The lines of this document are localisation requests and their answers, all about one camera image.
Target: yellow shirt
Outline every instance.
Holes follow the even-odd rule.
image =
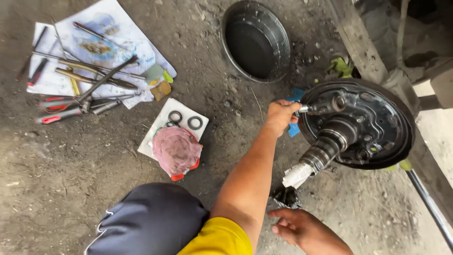
[[[206,221],[197,237],[178,255],[253,255],[250,239],[235,222],[226,218]]]

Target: green part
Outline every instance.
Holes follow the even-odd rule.
[[[141,75],[146,77],[146,83],[159,79],[165,70],[159,64],[153,64],[148,70],[144,71]]]
[[[344,62],[343,58],[337,57],[330,61],[327,71],[334,70],[339,78],[352,78],[352,69]]]
[[[167,70],[164,70],[163,76],[166,81],[168,81],[169,83],[173,83],[173,78],[171,77],[170,74],[167,73]]]

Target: dirt ground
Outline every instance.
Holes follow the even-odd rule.
[[[137,185],[170,182],[157,162],[136,152],[148,131],[144,125],[151,125],[165,100],[40,126],[33,121],[39,96],[26,93],[25,82],[14,81],[30,52],[36,21],[51,23],[50,15],[62,20],[95,2],[0,4],[0,255],[81,254],[106,208]],[[344,50],[323,0],[263,0],[294,42],[291,74],[266,86],[235,79],[221,58],[218,36],[218,19],[234,1],[212,2],[120,0],[177,70],[171,96],[210,119],[201,140],[202,166],[178,182],[208,208],[261,126],[253,92],[265,114],[272,100],[290,95],[290,88],[311,86],[332,53]],[[226,100],[231,107],[223,105]],[[279,139],[273,188],[307,148],[302,135]],[[299,191],[304,209],[355,254],[450,254],[403,172],[332,165]],[[274,207],[269,201],[269,209]],[[265,219],[257,254],[303,254],[271,233],[273,223]]]

